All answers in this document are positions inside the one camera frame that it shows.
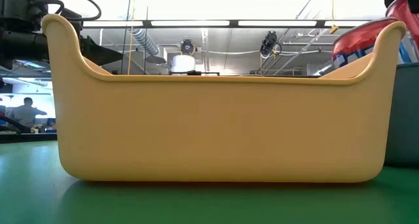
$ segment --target white shirt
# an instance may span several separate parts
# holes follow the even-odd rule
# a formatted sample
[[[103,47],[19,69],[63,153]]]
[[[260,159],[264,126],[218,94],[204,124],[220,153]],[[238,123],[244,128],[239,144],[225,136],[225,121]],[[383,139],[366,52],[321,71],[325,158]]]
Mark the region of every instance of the white shirt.
[[[31,128],[36,115],[46,115],[46,113],[32,106],[22,105],[14,108],[9,117],[16,122]]]

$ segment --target table surface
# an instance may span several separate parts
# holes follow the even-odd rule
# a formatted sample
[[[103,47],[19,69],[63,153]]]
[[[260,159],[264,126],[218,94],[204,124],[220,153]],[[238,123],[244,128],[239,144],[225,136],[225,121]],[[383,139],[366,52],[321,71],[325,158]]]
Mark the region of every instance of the table surface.
[[[0,144],[0,223],[419,223],[419,170],[360,184],[87,182],[56,141]]]

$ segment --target ceiling light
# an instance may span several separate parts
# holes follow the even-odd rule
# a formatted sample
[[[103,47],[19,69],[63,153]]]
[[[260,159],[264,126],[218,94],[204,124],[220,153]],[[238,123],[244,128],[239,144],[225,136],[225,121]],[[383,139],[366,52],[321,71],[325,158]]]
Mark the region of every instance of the ceiling light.
[[[312,20],[286,20],[286,21],[239,21],[239,26],[304,26],[313,27],[317,24]]]
[[[325,27],[331,27],[333,24],[338,27],[357,27],[367,22],[369,21],[326,21]]]
[[[84,22],[83,27],[90,28],[125,28],[131,26],[142,26],[142,21],[89,21]]]
[[[226,20],[191,20],[191,21],[151,21],[153,26],[228,26]]]

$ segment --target red object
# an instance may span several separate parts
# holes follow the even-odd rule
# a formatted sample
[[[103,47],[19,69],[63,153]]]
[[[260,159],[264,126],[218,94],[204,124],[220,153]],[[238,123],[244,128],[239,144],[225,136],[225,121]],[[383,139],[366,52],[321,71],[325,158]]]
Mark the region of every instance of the red object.
[[[344,65],[346,65],[351,62],[349,58],[360,58],[364,56],[365,51],[374,46],[380,31],[387,25],[396,21],[397,19],[395,18],[374,20],[341,35],[336,39],[333,47],[333,61],[335,61],[337,57],[342,56],[345,59]]]
[[[393,1],[387,9],[386,16],[394,17],[406,23],[407,29],[410,31],[416,45],[419,43],[419,14],[412,14],[407,0]]]

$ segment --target desk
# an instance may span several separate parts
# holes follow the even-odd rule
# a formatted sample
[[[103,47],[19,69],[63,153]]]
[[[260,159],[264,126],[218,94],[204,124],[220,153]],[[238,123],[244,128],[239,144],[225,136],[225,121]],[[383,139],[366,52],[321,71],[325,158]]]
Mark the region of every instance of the desk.
[[[362,184],[98,183],[56,141],[0,144],[0,223],[419,223],[419,170]]]

